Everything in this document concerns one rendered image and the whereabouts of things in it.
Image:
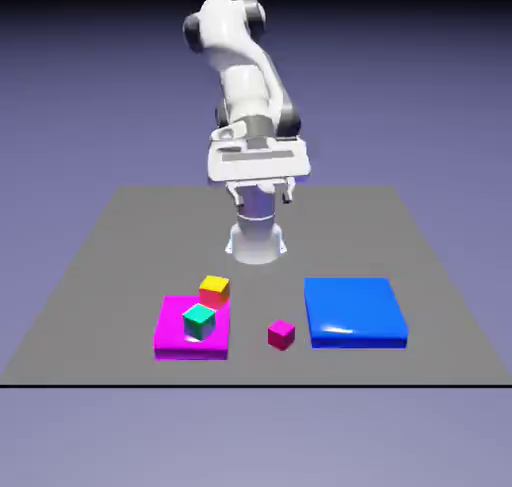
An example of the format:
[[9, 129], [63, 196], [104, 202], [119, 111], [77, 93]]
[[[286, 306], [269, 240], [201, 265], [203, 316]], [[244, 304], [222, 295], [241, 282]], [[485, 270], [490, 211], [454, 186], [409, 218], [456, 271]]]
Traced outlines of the small crimson cube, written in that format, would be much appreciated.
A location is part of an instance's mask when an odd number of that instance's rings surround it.
[[278, 350], [288, 349], [295, 341], [296, 326], [293, 323], [279, 319], [268, 326], [268, 344]]

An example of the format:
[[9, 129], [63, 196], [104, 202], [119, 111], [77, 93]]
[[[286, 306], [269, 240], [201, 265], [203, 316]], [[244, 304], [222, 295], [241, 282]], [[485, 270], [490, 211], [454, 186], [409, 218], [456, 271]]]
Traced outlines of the large blue box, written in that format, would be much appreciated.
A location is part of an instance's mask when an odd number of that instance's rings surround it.
[[408, 325], [383, 277], [306, 277], [304, 299], [314, 348], [401, 349]]

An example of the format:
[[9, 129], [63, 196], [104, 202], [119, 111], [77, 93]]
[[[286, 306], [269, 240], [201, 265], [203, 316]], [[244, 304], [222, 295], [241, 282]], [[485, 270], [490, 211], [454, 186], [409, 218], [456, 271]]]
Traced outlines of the small yellow cube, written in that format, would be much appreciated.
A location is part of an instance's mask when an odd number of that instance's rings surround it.
[[230, 280], [221, 276], [207, 275], [199, 286], [200, 303], [208, 308], [221, 308], [230, 297]]

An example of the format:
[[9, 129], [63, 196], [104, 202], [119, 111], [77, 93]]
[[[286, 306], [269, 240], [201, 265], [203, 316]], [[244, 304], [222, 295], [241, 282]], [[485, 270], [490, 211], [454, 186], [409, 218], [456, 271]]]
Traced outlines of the large magenta box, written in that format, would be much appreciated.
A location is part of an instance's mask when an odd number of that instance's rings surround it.
[[157, 360], [227, 360], [230, 341], [230, 300], [215, 315], [216, 326], [204, 340], [187, 336], [183, 314], [199, 302], [198, 295], [166, 295], [156, 324], [153, 348]]

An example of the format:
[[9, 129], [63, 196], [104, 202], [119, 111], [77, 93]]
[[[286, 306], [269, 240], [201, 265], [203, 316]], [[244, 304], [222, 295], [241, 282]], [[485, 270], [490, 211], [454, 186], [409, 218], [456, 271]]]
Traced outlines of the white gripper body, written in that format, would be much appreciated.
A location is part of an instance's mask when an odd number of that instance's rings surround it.
[[214, 141], [207, 161], [213, 182], [251, 181], [304, 177], [311, 172], [306, 143], [301, 138], [268, 138], [249, 147], [246, 140]]

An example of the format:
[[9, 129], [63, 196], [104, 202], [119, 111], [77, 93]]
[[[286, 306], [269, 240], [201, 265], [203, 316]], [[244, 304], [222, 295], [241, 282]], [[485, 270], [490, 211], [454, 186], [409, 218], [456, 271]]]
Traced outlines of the small teal cube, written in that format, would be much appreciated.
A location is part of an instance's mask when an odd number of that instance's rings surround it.
[[183, 313], [184, 333], [203, 341], [216, 327], [216, 311], [201, 303], [196, 303]]

